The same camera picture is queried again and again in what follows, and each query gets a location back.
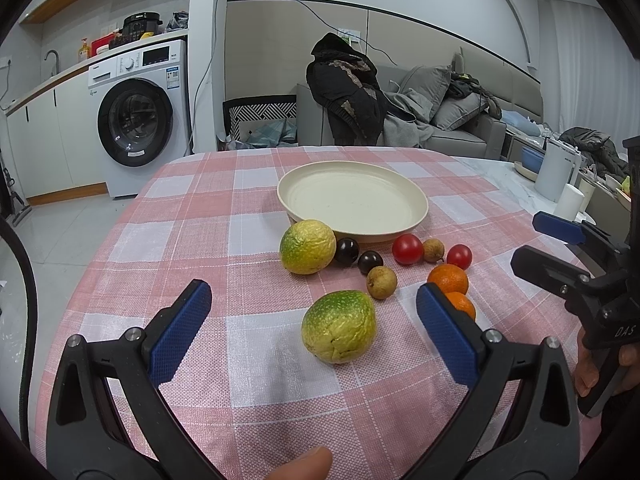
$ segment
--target sink faucet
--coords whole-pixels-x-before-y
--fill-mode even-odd
[[[60,56],[58,55],[58,53],[55,50],[49,50],[47,52],[47,55],[44,57],[44,61],[47,60],[47,57],[49,57],[49,54],[55,54],[56,55],[56,73],[53,73],[53,70],[51,71],[51,76],[55,76],[58,75],[60,73]]]

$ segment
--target human hand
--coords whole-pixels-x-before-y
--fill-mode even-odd
[[[331,451],[315,447],[274,469],[264,480],[325,480],[333,461]]]
[[[574,381],[578,395],[586,397],[598,383],[598,369],[591,357],[591,351],[582,344],[584,329],[578,332],[578,364],[575,367]],[[620,349],[620,365],[630,367],[614,395],[631,390],[640,384],[640,344],[626,345]]]

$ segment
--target paper roll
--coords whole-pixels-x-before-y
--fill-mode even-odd
[[[573,222],[580,211],[584,200],[584,193],[571,184],[565,184],[560,200],[554,211],[554,215]]]
[[[584,200],[582,200],[582,205],[580,206],[580,212],[584,213],[591,201],[591,197],[593,196],[593,192],[596,187],[589,182],[588,180],[582,179],[580,181],[580,192],[584,195]]]

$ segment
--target blue gripper pad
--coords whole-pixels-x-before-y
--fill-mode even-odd
[[[162,309],[149,322],[142,355],[156,388],[174,378],[210,310],[210,286],[193,280],[171,307]]]
[[[580,224],[569,222],[543,211],[534,215],[533,228],[537,232],[561,240],[565,244],[578,245],[587,241]]]
[[[484,360],[482,331],[464,312],[456,310],[437,285],[426,283],[415,297],[418,317],[458,384],[472,388]]]

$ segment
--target metal bolt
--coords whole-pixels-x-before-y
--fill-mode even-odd
[[[484,333],[484,337],[489,343],[499,343],[500,341],[502,341],[502,334],[498,332],[495,328],[492,328],[491,330],[487,330]]]
[[[71,348],[73,348],[74,346],[78,346],[81,341],[82,341],[82,336],[78,334],[73,334],[72,336],[69,337],[69,339],[66,340],[66,344],[68,344],[69,346],[71,346]]]
[[[547,337],[545,343],[549,348],[560,348],[560,340],[557,337]]]
[[[129,330],[124,333],[124,339],[127,341],[137,341],[140,339],[140,336],[142,336],[142,329],[138,327],[129,328]]]

